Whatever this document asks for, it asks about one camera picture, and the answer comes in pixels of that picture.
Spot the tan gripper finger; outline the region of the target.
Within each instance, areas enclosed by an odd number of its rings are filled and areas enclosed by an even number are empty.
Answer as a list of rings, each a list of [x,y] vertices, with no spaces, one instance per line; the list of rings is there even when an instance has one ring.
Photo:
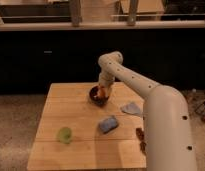
[[[108,99],[111,95],[112,92],[112,86],[106,87],[105,88],[105,97]]]

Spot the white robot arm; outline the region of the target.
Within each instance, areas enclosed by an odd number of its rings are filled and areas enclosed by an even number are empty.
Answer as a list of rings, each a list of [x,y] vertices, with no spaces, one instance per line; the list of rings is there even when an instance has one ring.
[[[188,104],[175,88],[122,65],[123,55],[101,55],[99,85],[110,95],[114,79],[144,99],[143,124],[147,171],[198,171]]]

